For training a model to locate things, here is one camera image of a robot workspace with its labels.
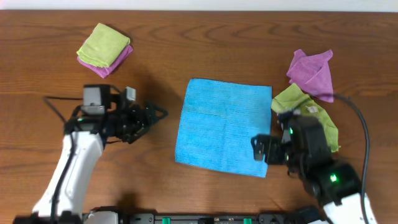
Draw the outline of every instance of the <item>green light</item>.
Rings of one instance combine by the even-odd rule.
[[[331,180],[332,183],[337,182],[338,179],[337,179],[336,174],[332,174],[332,175],[330,176],[330,180]]]

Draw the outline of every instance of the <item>white wall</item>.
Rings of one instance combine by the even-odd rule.
[[[398,0],[0,0],[0,9],[398,12]]]

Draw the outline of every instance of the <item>wood grain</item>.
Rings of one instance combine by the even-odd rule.
[[[132,38],[134,53],[106,79],[76,60],[102,22]],[[0,13],[0,223],[30,213],[60,156],[62,124],[42,95],[80,97],[87,83],[136,88],[170,116],[133,145],[107,146],[85,211],[118,204],[159,213],[257,213],[316,204],[285,167],[265,179],[174,162],[191,78],[288,87],[293,52],[334,52],[336,92],[352,97],[371,135],[367,192],[379,223],[398,219],[398,14],[332,12],[2,11]],[[73,102],[56,102],[65,115]],[[364,138],[343,103],[322,103],[340,130],[339,156],[360,172]]]

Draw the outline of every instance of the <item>pink cloth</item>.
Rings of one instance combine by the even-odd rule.
[[[289,83],[296,83],[298,87],[311,95],[333,94],[328,65],[332,56],[331,50],[312,56],[306,56],[302,50],[296,50],[286,74],[290,77]],[[332,96],[319,96],[318,98],[329,103],[333,102]]]
[[[112,63],[110,67],[105,67],[105,68],[99,68],[94,65],[90,65],[85,63],[84,61],[80,60],[79,56],[77,57],[77,60],[79,63],[82,65],[86,66],[87,68],[91,69],[95,73],[97,73],[100,77],[105,78],[107,77],[113,70],[132,52],[132,47],[130,45],[127,45],[122,52],[119,54],[117,59]]]

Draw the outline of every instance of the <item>green cloth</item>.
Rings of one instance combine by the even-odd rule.
[[[326,140],[331,151],[338,151],[340,146],[338,145],[338,129],[335,124],[331,121],[328,113],[317,105],[308,94],[304,94],[295,83],[291,84],[286,90],[272,99],[271,109],[276,113],[282,113],[294,109],[299,104],[301,105],[298,109],[300,109],[302,115],[315,116],[319,119],[323,125]]]
[[[77,54],[80,60],[100,68],[110,67],[122,50],[130,44],[130,38],[118,31],[98,24]]]

